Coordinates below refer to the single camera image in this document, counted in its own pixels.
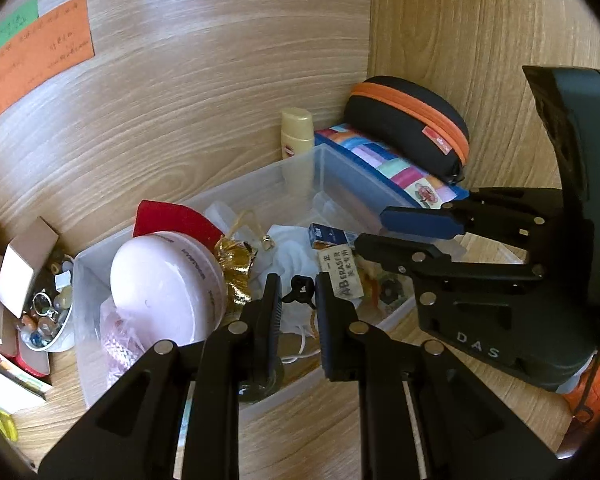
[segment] yellow object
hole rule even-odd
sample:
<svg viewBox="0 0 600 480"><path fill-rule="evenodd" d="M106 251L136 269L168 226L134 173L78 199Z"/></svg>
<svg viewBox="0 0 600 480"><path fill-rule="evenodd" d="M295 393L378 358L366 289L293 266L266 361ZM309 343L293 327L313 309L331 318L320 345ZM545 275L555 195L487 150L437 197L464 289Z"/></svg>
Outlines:
<svg viewBox="0 0 600 480"><path fill-rule="evenodd" d="M314 146L314 118L304 108L283 108L282 158L306 153Z"/></svg>
<svg viewBox="0 0 600 480"><path fill-rule="evenodd" d="M12 442L18 441L18 430L11 415L0 409L0 433Z"/></svg>
<svg viewBox="0 0 600 480"><path fill-rule="evenodd" d="M249 289L249 276L258 250L251 247L247 242L231 240L235 232L246 223L244 218L247 215L251 215L254 219L254 225L250 227L260 237L264 250L268 251L275 247L274 241L264 234L255 213L250 209L241 212L229 232L222 235L218 240L214 247L214 256L222 268L228 292L223 324L237 320L240 317L242 308L252 299L251 290Z"/></svg>

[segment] cream lotion bottle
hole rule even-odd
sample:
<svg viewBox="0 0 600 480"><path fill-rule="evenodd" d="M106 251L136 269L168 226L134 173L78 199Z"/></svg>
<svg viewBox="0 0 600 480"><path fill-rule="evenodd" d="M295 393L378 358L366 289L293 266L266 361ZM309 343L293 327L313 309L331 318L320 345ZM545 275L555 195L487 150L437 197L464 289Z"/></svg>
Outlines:
<svg viewBox="0 0 600 480"><path fill-rule="evenodd" d="M291 158L282 165L286 192L300 198L309 198L314 186L314 118L304 108L280 110L282 124L282 158Z"/></svg>

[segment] wooden surface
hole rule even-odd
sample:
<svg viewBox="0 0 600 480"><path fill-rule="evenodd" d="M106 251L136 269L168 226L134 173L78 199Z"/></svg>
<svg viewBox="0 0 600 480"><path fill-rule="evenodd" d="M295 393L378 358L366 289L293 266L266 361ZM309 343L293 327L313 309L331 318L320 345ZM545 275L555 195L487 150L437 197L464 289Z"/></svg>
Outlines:
<svg viewBox="0 0 600 480"><path fill-rule="evenodd" d="M0 17L25 0L8 0ZM38 0L40 13L67 0ZM0 224L77 252L280 159L280 108L336 121L364 78L370 0L88 0L95 57L0 117Z"/></svg>
<svg viewBox="0 0 600 480"><path fill-rule="evenodd" d="M77 251L129 224L141 198L177 200L276 160L280 107L326 124L364 78L370 6L370 74L410 78L458 108L470 184L557 184L520 65L600 67L600 30L578 0L89 0L96 57L0 118L0 221L13 233L40 214ZM465 243L472 259L497 259ZM393 336L424 338L413 314ZM560 397L467 362L558 446L570 420ZM83 410L72 352L54 357L53 380L46 406L15 417L37 462ZM355 385L322 381L240 428L241 470L356 478L358 446Z"/></svg>
<svg viewBox="0 0 600 480"><path fill-rule="evenodd" d="M369 75L426 86L464 117L464 186L559 187L524 64L600 68L600 27L581 0L372 0Z"/></svg>

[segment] bottle cap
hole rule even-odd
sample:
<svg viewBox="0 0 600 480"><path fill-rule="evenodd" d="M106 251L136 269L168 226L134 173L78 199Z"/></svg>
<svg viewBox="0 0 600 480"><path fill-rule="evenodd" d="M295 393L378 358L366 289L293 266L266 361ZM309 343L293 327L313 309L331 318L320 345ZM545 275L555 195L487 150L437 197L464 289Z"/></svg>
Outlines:
<svg viewBox="0 0 600 480"><path fill-rule="evenodd" d="M314 118L304 108L282 108L283 135L299 140L314 139Z"/></svg>

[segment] orange zipper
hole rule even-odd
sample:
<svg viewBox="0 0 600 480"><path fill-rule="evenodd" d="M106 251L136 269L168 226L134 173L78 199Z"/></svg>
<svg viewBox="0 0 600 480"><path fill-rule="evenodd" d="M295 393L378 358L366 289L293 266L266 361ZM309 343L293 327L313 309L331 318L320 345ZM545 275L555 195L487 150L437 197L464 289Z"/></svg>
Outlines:
<svg viewBox="0 0 600 480"><path fill-rule="evenodd" d="M469 157L469 142L466 140L464 133L451 119L434 107L395 88L389 88L378 83L358 83L353 87L351 95L380 101L425 123L449 143L458 154L462 165L466 164Z"/></svg>

